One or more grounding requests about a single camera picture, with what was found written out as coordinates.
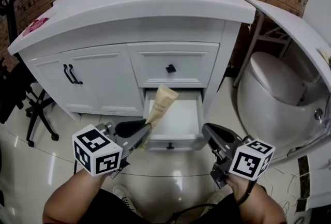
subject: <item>hand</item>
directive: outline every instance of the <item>hand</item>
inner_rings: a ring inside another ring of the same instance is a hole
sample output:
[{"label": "hand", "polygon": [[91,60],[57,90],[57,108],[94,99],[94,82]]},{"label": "hand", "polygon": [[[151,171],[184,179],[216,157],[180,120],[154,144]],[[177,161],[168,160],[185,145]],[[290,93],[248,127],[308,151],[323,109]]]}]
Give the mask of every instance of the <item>hand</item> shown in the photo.
[{"label": "hand", "polygon": [[228,174],[228,177],[229,178],[226,179],[226,183],[232,188],[234,198],[238,202],[244,197],[248,189],[249,180],[231,173]]}]

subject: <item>red cloth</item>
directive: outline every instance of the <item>red cloth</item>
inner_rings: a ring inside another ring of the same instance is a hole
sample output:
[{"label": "red cloth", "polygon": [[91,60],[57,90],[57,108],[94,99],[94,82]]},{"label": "red cloth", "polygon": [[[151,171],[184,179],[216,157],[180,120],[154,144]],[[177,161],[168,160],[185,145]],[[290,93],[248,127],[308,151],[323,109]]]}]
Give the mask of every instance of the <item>red cloth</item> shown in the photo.
[{"label": "red cloth", "polygon": [[39,20],[34,21],[31,25],[29,25],[23,32],[23,36],[26,36],[28,33],[31,33],[35,29],[41,27],[44,23],[46,23],[49,18],[40,18]]}]

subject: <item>white sneaker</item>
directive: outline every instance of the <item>white sneaker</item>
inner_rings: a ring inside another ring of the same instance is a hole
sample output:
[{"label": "white sneaker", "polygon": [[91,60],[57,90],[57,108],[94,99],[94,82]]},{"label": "white sneaker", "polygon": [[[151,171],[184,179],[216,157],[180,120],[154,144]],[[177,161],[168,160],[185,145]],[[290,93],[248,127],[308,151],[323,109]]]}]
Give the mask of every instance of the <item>white sneaker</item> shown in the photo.
[{"label": "white sneaker", "polygon": [[133,205],[132,196],[125,186],[116,185],[113,189],[113,194],[116,195],[119,199],[121,199],[125,203],[125,205],[133,212],[135,212],[138,216],[142,217],[140,212]]},{"label": "white sneaker", "polygon": [[[217,205],[219,202],[221,202],[225,197],[227,197],[229,194],[232,193],[232,190],[228,188],[228,185],[224,186],[221,190],[216,191],[211,195],[211,197],[208,199],[206,204],[215,204]],[[201,213],[200,217],[202,217],[204,214],[206,214],[209,210],[212,210],[213,206],[206,206]]]}]

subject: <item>toilet lid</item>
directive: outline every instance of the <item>toilet lid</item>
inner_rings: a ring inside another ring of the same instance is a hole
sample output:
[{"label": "toilet lid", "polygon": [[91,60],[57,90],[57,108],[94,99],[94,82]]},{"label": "toilet lid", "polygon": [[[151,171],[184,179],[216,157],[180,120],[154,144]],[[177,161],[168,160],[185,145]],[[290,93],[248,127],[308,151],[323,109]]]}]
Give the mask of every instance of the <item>toilet lid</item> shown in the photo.
[{"label": "toilet lid", "polygon": [[273,97],[293,106],[300,102],[306,85],[285,63],[267,53],[256,52],[250,64],[255,77]]}]

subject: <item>drawer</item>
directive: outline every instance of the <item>drawer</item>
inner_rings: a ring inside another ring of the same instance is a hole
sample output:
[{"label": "drawer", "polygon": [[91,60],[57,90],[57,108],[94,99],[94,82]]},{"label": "drawer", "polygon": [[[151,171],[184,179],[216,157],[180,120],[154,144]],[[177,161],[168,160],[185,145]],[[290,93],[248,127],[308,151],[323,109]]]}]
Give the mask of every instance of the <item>drawer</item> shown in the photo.
[{"label": "drawer", "polygon": [[206,88],[219,44],[200,42],[129,43],[130,58],[140,88]]},{"label": "drawer", "polygon": [[[155,95],[156,91],[146,92],[144,118],[148,117],[152,109]],[[179,92],[178,98],[152,131],[147,149],[152,151],[201,150],[206,144],[202,136],[203,124],[201,93]]]}]

